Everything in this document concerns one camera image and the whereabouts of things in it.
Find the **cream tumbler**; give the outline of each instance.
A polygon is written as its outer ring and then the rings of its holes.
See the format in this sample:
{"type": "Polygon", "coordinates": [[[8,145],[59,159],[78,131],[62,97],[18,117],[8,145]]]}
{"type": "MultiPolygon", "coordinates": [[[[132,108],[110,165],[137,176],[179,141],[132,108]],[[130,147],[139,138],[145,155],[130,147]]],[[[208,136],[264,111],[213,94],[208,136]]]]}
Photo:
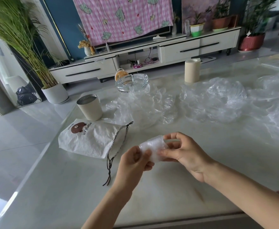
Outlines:
{"type": "Polygon", "coordinates": [[[199,81],[201,59],[190,59],[185,61],[185,77],[186,83],[195,83],[199,81]]]}
{"type": "Polygon", "coordinates": [[[95,94],[82,96],[77,100],[77,105],[89,121],[97,121],[102,116],[102,109],[95,94]]]}

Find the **forearm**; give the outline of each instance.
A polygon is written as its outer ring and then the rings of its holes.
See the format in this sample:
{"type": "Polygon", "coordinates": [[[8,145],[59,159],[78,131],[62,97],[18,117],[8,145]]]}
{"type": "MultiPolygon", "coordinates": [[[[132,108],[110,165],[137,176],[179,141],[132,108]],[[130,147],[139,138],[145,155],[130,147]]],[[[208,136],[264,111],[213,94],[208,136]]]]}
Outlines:
{"type": "Polygon", "coordinates": [[[265,229],[279,228],[279,194],[247,176],[215,163],[204,174],[213,186],[265,229]]]}
{"type": "Polygon", "coordinates": [[[114,223],[131,197],[131,193],[111,188],[98,204],[81,229],[108,229],[114,223]]]}

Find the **small orange fan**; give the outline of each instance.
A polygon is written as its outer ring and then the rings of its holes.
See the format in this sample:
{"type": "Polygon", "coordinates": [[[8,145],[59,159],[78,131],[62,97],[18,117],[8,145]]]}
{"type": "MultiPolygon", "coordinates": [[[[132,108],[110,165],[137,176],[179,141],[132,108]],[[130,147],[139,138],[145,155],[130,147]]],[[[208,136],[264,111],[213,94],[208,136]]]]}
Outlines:
{"type": "Polygon", "coordinates": [[[124,69],[122,68],[117,69],[115,75],[115,81],[119,80],[121,77],[124,77],[126,75],[129,75],[129,73],[127,73],[124,69]]]}

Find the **television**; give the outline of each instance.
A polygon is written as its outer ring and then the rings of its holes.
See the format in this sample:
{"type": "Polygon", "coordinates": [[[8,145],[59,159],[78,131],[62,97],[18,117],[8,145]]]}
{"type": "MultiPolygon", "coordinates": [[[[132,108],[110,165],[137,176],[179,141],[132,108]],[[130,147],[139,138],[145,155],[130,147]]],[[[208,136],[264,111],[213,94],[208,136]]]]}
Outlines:
{"type": "MultiPolygon", "coordinates": [[[[134,41],[139,41],[139,40],[142,40],[142,39],[145,39],[145,38],[150,38],[150,37],[154,37],[154,36],[157,36],[157,35],[160,35],[160,34],[167,34],[167,33],[170,33],[170,26],[167,26],[167,27],[162,27],[160,29],[157,29],[157,30],[154,30],[154,31],[151,31],[149,32],[148,34],[145,34],[145,35],[142,35],[142,36],[139,36],[137,38],[132,38],[130,40],[126,40],[126,41],[121,41],[121,42],[109,42],[108,45],[111,46],[111,48],[117,48],[117,47],[121,47],[121,46],[127,46],[127,45],[130,45],[132,43],[134,43],[134,41]]],[[[97,45],[97,46],[94,46],[95,49],[103,49],[106,47],[106,44],[100,44],[100,45],[97,45]]]]}

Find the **white floor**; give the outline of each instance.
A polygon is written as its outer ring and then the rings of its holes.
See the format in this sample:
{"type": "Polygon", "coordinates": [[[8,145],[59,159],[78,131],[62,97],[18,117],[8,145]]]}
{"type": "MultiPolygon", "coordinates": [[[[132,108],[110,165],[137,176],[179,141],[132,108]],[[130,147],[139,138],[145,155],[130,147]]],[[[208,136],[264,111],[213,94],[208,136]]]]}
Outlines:
{"type": "MultiPolygon", "coordinates": [[[[225,51],[212,56],[216,60],[202,64],[202,69],[236,61],[252,59],[279,52],[279,37],[266,39],[264,46],[254,52],[239,53],[232,50],[230,56],[225,51]]],[[[145,71],[150,79],[184,72],[183,63],[145,71]]],[[[58,131],[61,122],[75,106],[78,96],[87,91],[114,85],[114,81],[100,83],[99,80],[87,80],[69,84],[67,90],[70,100],[54,106],[48,101],[16,109],[0,117],[0,211],[22,181],[45,145],[58,131]]]]}

